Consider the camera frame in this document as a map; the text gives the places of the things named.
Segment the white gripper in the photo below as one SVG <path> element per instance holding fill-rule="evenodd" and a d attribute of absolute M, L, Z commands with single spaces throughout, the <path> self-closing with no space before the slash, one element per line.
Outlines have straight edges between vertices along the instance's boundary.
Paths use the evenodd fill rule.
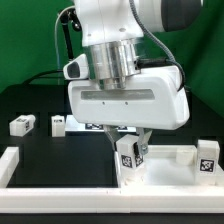
<path fill-rule="evenodd" d="M 144 156 L 148 153 L 151 129 L 175 130 L 188 121 L 186 92 L 179 86 L 178 68 L 165 66 L 143 69 L 128 77 L 126 88 L 120 90 L 100 90 L 93 80 L 72 81 L 68 95 L 75 119 L 104 125 L 114 151 L 121 138 L 116 126 L 139 127 L 134 153 Z"/>

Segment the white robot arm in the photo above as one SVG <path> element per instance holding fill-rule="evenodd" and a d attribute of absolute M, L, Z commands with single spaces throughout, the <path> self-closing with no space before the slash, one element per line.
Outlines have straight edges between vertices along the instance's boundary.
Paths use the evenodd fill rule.
<path fill-rule="evenodd" d="M 74 0 L 85 53 L 68 85 L 73 116 L 100 124 L 118 146 L 118 126 L 134 127 L 136 148 L 148 151 L 154 129 L 175 130 L 189 119 L 185 75 L 172 53 L 144 59 L 141 40 L 184 29 L 203 0 Z"/>

